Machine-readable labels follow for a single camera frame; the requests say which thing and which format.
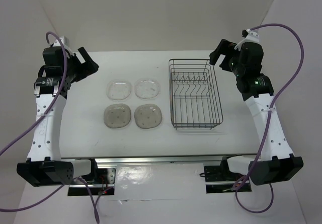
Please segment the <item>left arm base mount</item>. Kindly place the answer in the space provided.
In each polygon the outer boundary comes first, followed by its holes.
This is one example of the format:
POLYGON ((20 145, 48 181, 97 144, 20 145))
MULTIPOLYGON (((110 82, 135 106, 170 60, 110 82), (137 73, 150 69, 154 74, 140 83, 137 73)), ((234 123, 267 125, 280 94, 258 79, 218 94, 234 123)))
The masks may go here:
MULTIPOLYGON (((95 171, 83 177, 93 197, 112 196, 115 194, 116 167, 95 167, 95 171)), ((68 196, 89 196, 85 184, 73 181, 68 188, 68 196)))

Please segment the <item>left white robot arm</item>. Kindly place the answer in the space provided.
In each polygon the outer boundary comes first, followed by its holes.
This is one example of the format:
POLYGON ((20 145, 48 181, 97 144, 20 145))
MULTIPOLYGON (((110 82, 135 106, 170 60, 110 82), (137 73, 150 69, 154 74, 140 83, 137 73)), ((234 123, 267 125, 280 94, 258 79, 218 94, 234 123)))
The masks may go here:
POLYGON ((40 122, 35 127, 26 161, 17 164, 18 175, 34 187, 69 185, 79 176, 88 183, 99 178, 93 159, 63 161, 59 148, 62 114, 71 84, 99 69, 83 47, 78 52, 84 62, 69 52, 64 58, 59 46, 45 48, 42 53, 45 64, 34 83, 36 118, 40 122))

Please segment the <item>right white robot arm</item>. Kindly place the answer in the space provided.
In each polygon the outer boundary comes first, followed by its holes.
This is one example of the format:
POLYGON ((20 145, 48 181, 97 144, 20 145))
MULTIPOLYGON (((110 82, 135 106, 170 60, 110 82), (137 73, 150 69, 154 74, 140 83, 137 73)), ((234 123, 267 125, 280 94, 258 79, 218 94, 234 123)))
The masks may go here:
POLYGON ((273 102, 276 94, 268 76, 262 70, 263 48, 258 42, 241 45, 222 39, 210 53, 210 64, 219 65, 236 77, 236 86, 253 117, 260 139, 255 159, 243 156, 230 157, 220 166, 219 173, 225 180, 237 173, 247 175, 257 186, 290 180, 303 166, 302 157, 294 155, 289 146, 273 102))

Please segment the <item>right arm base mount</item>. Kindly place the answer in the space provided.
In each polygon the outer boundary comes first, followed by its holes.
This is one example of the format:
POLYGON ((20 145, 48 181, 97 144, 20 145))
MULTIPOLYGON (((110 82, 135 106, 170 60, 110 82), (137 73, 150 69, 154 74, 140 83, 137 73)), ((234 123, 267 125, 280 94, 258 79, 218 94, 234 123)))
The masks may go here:
POLYGON ((204 171, 199 176, 205 180, 207 194, 234 193, 232 187, 242 177, 241 174, 229 172, 222 164, 204 166, 204 171))

